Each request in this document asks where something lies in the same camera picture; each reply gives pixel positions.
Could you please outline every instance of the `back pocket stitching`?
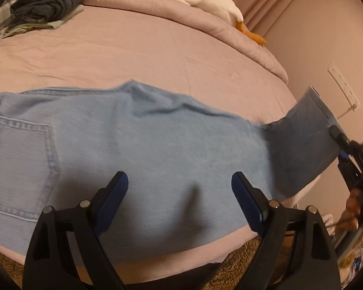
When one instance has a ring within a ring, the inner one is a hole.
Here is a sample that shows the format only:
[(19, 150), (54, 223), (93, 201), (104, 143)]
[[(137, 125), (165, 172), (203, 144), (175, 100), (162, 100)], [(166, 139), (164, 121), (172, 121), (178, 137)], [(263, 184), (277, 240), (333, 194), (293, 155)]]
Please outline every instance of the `back pocket stitching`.
[[(41, 210), (44, 207), (43, 204), (51, 194), (53, 185), (60, 174), (59, 163), (57, 159), (58, 156), (53, 141), (51, 127), (48, 124), (38, 124), (24, 120), (11, 119), (3, 116), (0, 116), (0, 125), (17, 130), (31, 130), (44, 133), (45, 154), (48, 164), (48, 176), (43, 184), (42, 193), (40, 194), (37, 201), (37, 208)], [(5, 214), (20, 218), (36, 220), (39, 218), (39, 213), (31, 213), (29, 211), (11, 208), (2, 204), (0, 204), (0, 212), (4, 212)]]

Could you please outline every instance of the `human hand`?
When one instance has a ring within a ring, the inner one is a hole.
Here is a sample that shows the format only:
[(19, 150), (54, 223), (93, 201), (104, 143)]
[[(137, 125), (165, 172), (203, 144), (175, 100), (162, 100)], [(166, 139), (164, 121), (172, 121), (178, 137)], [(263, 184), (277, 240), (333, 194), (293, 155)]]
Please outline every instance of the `human hand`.
[(353, 230), (359, 227), (357, 216), (360, 215), (359, 197), (362, 191), (353, 189), (346, 202), (346, 209), (341, 214), (340, 220), (335, 227), (335, 233), (339, 234), (344, 230)]

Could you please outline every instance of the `pink wall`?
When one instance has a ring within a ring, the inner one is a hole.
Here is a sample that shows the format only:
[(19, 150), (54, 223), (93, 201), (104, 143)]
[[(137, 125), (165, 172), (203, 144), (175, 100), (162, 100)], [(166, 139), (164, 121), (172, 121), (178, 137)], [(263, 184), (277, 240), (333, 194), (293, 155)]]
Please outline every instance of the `pink wall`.
[[(351, 139), (363, 141), (363, 4), (360, 0), (293, 0), (265, 35), (267, 47), (286, 69), (289, 89), (299, 99), (314, 86), (324, 102), (341, 115), (349, 108), (327, 69), (335, 64), (351, 85), (361, 107), (340, 119)], [(335, 220), (348, 190), (333, 163), (299, 203), (313, 204)]]

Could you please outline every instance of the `brown carpet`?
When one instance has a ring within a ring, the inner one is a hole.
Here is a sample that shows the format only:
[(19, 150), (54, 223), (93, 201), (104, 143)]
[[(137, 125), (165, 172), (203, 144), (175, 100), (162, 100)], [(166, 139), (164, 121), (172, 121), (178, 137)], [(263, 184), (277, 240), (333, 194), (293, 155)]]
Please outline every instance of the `brown carpet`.
[[(289, 257), (291, 243), (292, 238), (286, 237), (281, 248), (281, 253), (278, 258), (276, 270), (271, 283), (274, 283), (282, 275)], [(247, 267), (250, 265), (251, 260), (258, 249), (258, 246), (259, 240), (253, 239), (248, 241), (238, 250), (230, 253), (223, 261), (215, 275), (211, 278), (210, 281), (202, 286), (201, 290), (233, 290), (246, 271)], [(21, 287), (24, 268), (23, 265), (10, 260), (1, 253), (0, 263), (6, 272), (11, 276), (11, 278)]]

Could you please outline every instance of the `metal screw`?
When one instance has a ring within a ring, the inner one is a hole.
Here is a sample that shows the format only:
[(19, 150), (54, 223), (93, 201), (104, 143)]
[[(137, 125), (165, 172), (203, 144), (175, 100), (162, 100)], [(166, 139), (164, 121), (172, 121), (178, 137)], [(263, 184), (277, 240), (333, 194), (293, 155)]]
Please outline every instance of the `metal screw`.
[(269, 201), (269, 206), (273, 208), (278, 208), (280, 206), (280, 202), (275, 201), (274, 199)]
[(50, 212), (53, 211), (53, 208), (51, 206), (46, 206), (44, 209), (43, 209), (43, 213), (44, 214), (48, 214)]
[(88, 201), (87, 199), (80, 202), (79, 203), (79, 206), (81, 206), (82, 208), (86, 208), (86, 207), (89, 207), (90, 206), (90, 201)]
[(313, 206), (313, 205), (310, 205), (310, 206), (308, 206), (308, 211), (310, 211), (312, 214), (316, 214), (317, 212), (318, 212), (318, 209), (315, 207), (315, 206)]

